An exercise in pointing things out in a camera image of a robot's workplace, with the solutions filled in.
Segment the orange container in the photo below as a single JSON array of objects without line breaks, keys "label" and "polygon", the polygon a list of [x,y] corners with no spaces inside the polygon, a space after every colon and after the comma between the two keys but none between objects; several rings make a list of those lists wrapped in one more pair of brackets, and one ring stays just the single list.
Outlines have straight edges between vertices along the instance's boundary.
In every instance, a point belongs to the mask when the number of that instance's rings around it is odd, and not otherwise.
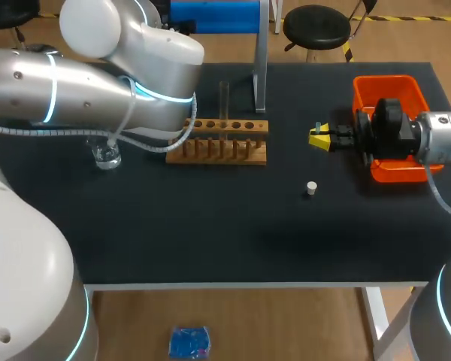
[{"label": "orange container", "polygon": [[[419,113],[429,111],[418,83],[409,75],[384,75],[357,77],[354,79],[353,111],[364,111],[371,118],[377,101],[381,98],[396,98],[401,102],[403,112],[412,120]],[[442,165],[431,165],[436,173]],[[381,183],[426,182],[426,173],[422,165],[412,156],[405,160],[373,160],[371,164],[373,178]]]}]

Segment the test tube rack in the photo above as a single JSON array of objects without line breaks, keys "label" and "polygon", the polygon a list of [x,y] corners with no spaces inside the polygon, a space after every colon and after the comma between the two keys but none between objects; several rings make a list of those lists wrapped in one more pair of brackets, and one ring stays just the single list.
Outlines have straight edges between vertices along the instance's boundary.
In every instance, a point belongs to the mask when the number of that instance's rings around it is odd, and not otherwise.
[{"label": "test tube rack", "polygon": [[[267,120],[197,119],[188,140],[167,153],[171,164],[266,165]],[[241,135],[245,140],[234,139]]]}]

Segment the blue object on floor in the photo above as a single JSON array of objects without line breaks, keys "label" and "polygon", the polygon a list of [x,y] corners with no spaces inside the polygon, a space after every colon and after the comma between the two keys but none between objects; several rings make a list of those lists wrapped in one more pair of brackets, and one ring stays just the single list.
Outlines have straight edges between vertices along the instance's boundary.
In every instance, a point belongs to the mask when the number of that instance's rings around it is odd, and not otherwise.
[{"label": "blue object on floor", "polygon": [[171,21],[194,20],[198,34],[258,34],[259,1],[171,2]]},{"label": "blue object on floor", "polygon": [[206,359],[209,357],[210,338],[207,327],[175,327],[172,331],[168,355],[173,359]]}]

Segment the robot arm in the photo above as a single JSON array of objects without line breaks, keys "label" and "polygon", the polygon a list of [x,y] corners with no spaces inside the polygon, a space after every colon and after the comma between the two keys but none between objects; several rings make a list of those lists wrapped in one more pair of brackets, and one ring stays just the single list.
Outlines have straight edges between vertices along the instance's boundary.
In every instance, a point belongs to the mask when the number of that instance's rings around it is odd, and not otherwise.
[{"label": "robot arm", "polygon": [[317,145],[314,142],[321,135],[330,137],[328,150],[355,149],[367,163],[414,156],[424,165],[451,165],[451,111],[424,112],[412,121],[399,100],[381,99],[371,118],[357,111],[351,126],[329,126],[319,132],[311,129],[310,143]]},{"label": "robot arm", "polygon": [[176,138],[204,48],[158,26],[159,14],[148,0],[67,0],[60,15],[67,44],[116,65],[131,81],[70,59],[0,50],[0,117],[115,131],[133,102],[126,130]]}]

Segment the black table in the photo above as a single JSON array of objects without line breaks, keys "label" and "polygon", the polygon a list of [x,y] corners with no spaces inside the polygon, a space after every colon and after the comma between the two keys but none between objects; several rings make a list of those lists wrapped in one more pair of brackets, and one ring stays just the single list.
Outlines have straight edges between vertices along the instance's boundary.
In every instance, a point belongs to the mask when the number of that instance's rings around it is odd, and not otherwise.
[{"label": "black table", "polygon": [[[0,166],[17,194],[62,230],[85,284],[432,278],[451,257],[451,217],[427,184],[376,184],[354,156],[307,143],[315,122],[352,116],[359,75],[412,75],[430,108],[448,111],[431,66],[270,64],[261,115],[251,69],[205,65],[198,116],[218,116],[218,84],[228,80],[229,117],[270,122],[266,167],[167,165],[163,155],[121,143],[122,165],[104,172],[84,138],[3,135]],[[451,204],[451,168],[436,180]],[[318,183],[312,199],[302,196],[308,181]]]}]

